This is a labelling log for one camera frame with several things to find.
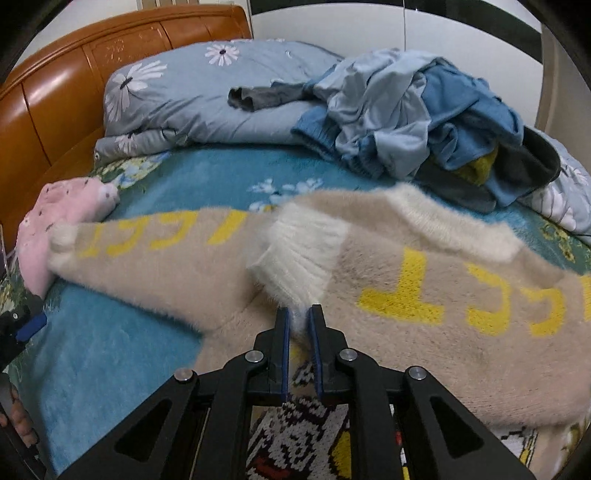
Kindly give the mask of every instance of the triangular cutout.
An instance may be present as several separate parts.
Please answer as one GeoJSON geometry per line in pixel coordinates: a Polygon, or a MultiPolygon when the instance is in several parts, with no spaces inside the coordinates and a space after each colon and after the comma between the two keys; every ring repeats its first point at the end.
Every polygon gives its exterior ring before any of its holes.
{"type": "Polygon", "coordinates": [[[147,462],[173,403],[163,400],[115,444],[115,451],[138,462],[147,462]]]}
{"type": "Polygon", "coordinates": [[[454,459],[482,448],[484,442],[440,397],[431,397],[431,406],[443,433],[447,451],[454,459]]]}

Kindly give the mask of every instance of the black stripe on wardrobe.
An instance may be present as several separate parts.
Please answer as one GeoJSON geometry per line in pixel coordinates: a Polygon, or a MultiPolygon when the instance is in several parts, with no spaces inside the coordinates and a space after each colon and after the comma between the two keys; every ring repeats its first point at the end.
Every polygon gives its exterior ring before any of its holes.
{"type": "Polygon", "coordinates": [[[250,0],[252,15],[304,5],[360,3],[392,5],[448,18],[477,28],[542,63],[540,32],[484,0],[250,0]]]}

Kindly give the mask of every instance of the pile of clothes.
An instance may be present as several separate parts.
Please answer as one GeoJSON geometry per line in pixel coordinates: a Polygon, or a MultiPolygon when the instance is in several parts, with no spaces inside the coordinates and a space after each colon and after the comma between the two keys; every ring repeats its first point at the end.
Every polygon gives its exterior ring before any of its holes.
{"type": "Polygon", "coordinates": [[[431,53],[372,51],[307,83],[232,89],[228,102],[257,111],[302,99],[320,102],[292,132],[325,160],[373,178],[414,179],[480,213],[510,205],[561,172],[549,139],[525,127],[486,80],[431,53]]]}

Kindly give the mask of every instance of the yellow garment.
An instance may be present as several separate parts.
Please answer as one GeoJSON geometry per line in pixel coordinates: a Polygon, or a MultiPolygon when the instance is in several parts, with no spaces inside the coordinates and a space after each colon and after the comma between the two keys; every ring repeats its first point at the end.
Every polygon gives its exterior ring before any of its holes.
{"type": "Polygon", "coordinates": [[[497,144],[492,152],[467,163],[455,170],[454,173],[474,185],[484,185],[484,182],[488,180],[491,174],[491,168],[498,153],[499,145],[497,144]]]}

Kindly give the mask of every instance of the flower center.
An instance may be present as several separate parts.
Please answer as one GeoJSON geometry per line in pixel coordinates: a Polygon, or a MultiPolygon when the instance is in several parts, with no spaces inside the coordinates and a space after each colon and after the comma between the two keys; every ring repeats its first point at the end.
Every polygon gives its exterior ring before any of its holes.
{"type": "Polygon", "coordinates": [[[123,90],[125,87],[127,87],[127,84],[131,82],[133,79],[133,77],[126,78],[125,81],[119,87],[119,90],[123,90]]]}

